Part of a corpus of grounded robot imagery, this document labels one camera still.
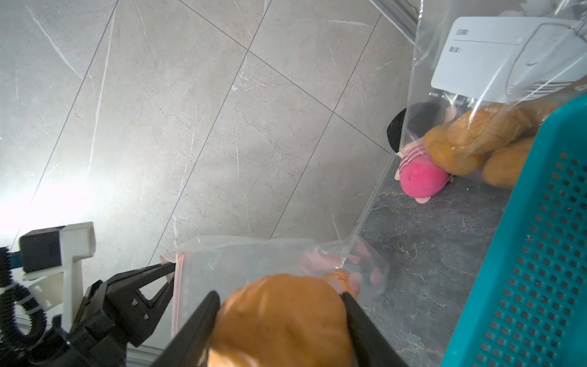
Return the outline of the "pink dotted clear bag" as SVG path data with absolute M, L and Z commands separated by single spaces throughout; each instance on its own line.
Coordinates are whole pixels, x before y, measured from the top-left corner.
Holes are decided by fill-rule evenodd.
M 336 269 L 345 269 L 362 275 L 356 301 L 366 305 L 383 293 L 390 272 L 388 261 L 357 235 L 328 243 L 312 239 L 197 236 L 162 255 L 161 260 L 176 265 L 171 302 L 173 335 L 211 291 L 225 300 L 234 291 L 267 275 L 322 278 Z

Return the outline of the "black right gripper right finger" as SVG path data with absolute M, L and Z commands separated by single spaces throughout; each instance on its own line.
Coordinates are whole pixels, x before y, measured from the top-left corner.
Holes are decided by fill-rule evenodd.
M 395 352 L 355 298 L 348 292 L 344 292 L 341 298 L 345 305 L 356 366 L 407 367 L 408 364 Z

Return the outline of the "wrinkled brown potato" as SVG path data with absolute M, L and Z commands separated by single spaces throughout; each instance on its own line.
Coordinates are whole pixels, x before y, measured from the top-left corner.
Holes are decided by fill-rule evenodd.
M 362 284 L 362 275 L 359 272 L 349 272 L 345 269 L 336 269 L 322 277 L 335 291 L 342 295 L 349 293 L 357 298 Z

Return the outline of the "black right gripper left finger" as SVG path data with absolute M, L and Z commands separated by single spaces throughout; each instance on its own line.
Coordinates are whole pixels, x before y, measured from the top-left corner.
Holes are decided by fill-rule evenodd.
M 209 292 L 151 367 L 208 366 L 212 331 L 220 307 L 218 293 Z

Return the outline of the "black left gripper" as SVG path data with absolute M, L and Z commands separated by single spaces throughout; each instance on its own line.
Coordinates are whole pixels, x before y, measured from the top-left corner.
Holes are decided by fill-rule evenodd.
M 97 281 L 84 296 L 70 332 L 54 325 L 29 353 L 31 366 L 125 366 L 128 346 L 139 347 L 155 331 L 174 293 L 172 262 Z M 151 298 L 142 288 L 164 283 Z

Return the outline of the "yellow potato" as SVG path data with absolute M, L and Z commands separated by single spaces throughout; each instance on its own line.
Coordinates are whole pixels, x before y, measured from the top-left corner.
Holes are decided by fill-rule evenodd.
M 529 156 L 535 137 L 500 148 L 487 160 L 482 169 L 483 180 L 495 187 L 513 189 Z

